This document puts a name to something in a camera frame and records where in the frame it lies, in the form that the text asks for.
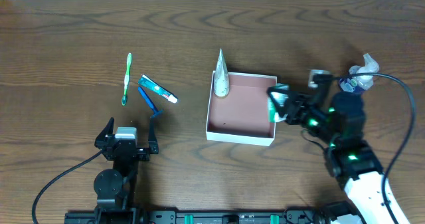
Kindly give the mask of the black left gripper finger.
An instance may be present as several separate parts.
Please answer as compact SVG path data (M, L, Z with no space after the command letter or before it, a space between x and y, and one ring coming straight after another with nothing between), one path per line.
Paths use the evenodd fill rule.
M113 136L114 118L111 117L106 124L105 128L98 134L95 139L94 145L96 148L103 148L108 145L109 140Z
M157 138L156 138L155 129L154 129L154 118L150 118L149 120L148 144L149 144L150 154L159 153L159 146L157 143Z

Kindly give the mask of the green white tissue pack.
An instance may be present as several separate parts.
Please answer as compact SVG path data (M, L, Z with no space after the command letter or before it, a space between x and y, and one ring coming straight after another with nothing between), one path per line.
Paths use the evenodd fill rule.
M281 92L267 92L268 95L268 115L270 122L281 122L282 117L278 109L283 108L285 101L288 99L288 95L286 93Z

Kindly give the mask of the green white toothbrush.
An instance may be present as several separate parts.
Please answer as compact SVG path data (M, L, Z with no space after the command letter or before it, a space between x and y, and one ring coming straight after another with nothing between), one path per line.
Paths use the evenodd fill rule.
M125 106L128 100L127 93L128 93L128 86L129 86L129 80L130 80L131 64L132 64L132 54L129 53L126 60L126 73L124 76L124 93L122 96L122 106Z

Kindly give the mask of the green Colgate toothpaste tube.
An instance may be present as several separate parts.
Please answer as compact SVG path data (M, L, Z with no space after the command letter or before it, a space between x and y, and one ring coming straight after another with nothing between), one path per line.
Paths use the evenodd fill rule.
M171 103L176 104L178 102L178 98L166 90L164 87L160 86L158 83L150 79L147 75L143 74L138 81L138 84L150 89L154 93L162 96L164 99L168 100Z

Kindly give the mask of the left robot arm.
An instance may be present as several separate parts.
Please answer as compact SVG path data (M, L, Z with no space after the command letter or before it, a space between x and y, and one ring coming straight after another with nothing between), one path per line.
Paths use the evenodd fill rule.
M150 155L159 153L153 118L149 120L147 147L138 146L136 128L119 127L115 132L113 129L114 119L110 118L94 142L102 155L113 162L112 168L101 171L94 180L97 207L107 211L129 208L139 162L148 162Z

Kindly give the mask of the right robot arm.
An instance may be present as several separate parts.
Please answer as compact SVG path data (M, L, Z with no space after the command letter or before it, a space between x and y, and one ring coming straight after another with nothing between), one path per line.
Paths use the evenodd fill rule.
M310 96L270 87L267 94L289 125L300 125L328 145L325 165L345 192L363 223L407 223L407 216L392 194L388 173L364 139L363 100L338 92L328 111L321 109L324 90Z

